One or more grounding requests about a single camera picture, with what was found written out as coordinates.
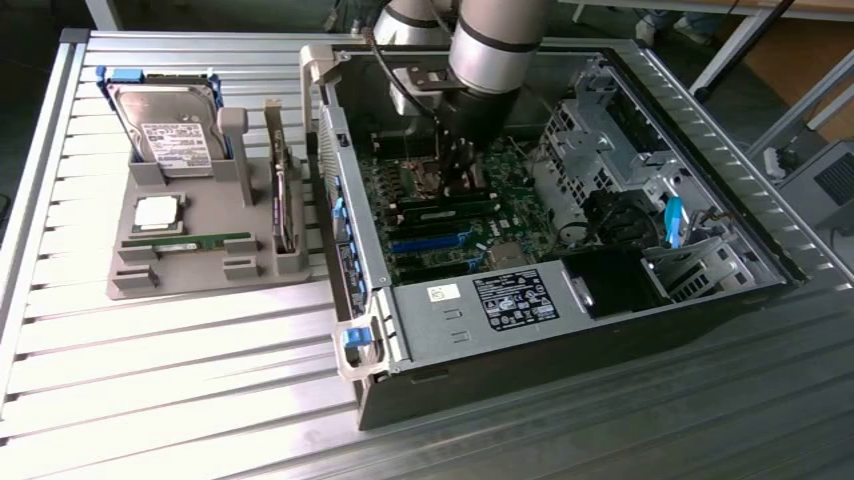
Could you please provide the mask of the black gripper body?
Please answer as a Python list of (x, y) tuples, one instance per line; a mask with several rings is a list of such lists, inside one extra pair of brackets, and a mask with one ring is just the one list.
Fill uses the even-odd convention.
[(472, 88), (444, 91), (436, 109), (438, 124), (453, 139), (464, 139), (480, 152), (497, 138), (517, 97), (517, 89), (500, 94)]

